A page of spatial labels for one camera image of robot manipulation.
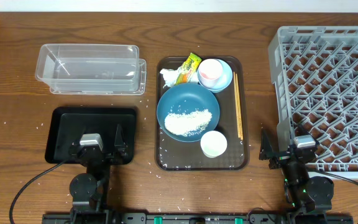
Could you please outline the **white cup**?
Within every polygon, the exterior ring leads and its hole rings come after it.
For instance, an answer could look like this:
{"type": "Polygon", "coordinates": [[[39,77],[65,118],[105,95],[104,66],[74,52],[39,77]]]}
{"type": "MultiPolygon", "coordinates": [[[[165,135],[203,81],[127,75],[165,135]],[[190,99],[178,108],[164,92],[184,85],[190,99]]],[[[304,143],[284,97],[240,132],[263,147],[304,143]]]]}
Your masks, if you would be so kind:
{"type": "Polygon", "coordinates": [[[218,131],[208,131],[200,141],[201,150],[208,158],[215,158],[227,149],[226,137],[218,131]]]}

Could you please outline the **dark blue plate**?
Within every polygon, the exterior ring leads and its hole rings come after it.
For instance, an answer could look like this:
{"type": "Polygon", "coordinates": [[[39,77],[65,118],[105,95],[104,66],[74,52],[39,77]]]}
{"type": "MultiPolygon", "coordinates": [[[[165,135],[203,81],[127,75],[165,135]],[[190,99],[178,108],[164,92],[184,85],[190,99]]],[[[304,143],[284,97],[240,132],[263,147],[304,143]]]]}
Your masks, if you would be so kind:
{"type": "Polygon", "coordinates": [[[157,120],[161,129],[171,138],[181,142],[199,141],[208,131],[215,129],[219,122],[220,108],[216,97],[205,87],[195,83],[184,83],[169,88],[157,105],[157,120]],[[177,136],[165,129],[164,120],[169,113],[188,114],[196,110],[208,109],[212,119],[208,127],[200,134],[184,137],[177,136]]]}

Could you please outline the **wooden chopstick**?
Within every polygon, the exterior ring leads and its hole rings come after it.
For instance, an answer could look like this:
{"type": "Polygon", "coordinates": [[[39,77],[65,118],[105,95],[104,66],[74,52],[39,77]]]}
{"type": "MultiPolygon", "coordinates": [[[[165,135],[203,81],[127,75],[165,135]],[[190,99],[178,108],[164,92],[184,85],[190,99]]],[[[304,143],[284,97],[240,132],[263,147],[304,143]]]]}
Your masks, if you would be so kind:
{"type": "MultiPolygon", "coordinates": [[[[237,82],[238,82],[238,93],[239,93],[239,81],[238,81],[238,74],[237,74],[237,82]]],[[[240,112],[241,112],[241,102],[240,102],[240,93],[239,93],[239,107],[240,107],[240,112]]]]}
{"type": "Polygon", "coordinates": [[[239,107],[239,93],[238,93],[238,82],[237,74],[233,72],[233,84],[234,84],[234,99],[236,109],[236,122],[237,122],[237,136],[242,140],[242,128],[241,128],[241,112],[239,107]]]}

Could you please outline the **pink cup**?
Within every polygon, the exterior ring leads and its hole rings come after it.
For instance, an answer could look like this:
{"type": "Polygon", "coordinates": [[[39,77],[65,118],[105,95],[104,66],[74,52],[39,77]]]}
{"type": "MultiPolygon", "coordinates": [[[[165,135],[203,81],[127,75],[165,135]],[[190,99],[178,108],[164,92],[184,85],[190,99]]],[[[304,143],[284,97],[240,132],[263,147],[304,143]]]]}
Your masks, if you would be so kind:
{"type": "Polygon", "coordinates": [[[213,58],[203,60],[198,67],[198,80],[206,88],[214,87],[222,74],[223,66],[213,58]]]}

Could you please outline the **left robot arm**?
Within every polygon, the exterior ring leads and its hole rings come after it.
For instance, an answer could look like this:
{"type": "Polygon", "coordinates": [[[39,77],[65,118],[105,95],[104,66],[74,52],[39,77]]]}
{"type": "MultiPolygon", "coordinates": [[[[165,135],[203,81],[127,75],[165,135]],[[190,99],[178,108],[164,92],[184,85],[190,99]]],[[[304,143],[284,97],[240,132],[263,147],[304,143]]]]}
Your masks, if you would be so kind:
{"type": "Polygon", "coordinates": [[[99,133],[83,134],[73,142],[68,151],[75,162],[86,168],[70,182],[75,213],[100,213],[106,206],[106,188],[109,185],[111,166],[124,165],[129,161],[129,145],[120,124],[116,126],[110,149],[104,148],[99,133]]]}

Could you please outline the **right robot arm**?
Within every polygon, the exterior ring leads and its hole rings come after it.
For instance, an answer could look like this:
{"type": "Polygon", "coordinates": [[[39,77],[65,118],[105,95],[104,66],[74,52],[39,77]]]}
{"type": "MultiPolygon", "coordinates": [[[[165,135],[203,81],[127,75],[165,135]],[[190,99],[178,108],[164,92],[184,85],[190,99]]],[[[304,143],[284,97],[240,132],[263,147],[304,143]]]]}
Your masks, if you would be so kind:
{"type": "Polygon", "coordinates": [[[300,213],[318,213],[332,209],[334,183],[323,176],[310,177],[307,163],[316,158],[319,142],[312,135],[297,136],[286,151],[275,152],[266,131],[262,131],[259,159],[268,160],[270,169],[280,169],[286,192],[300,213]]]}

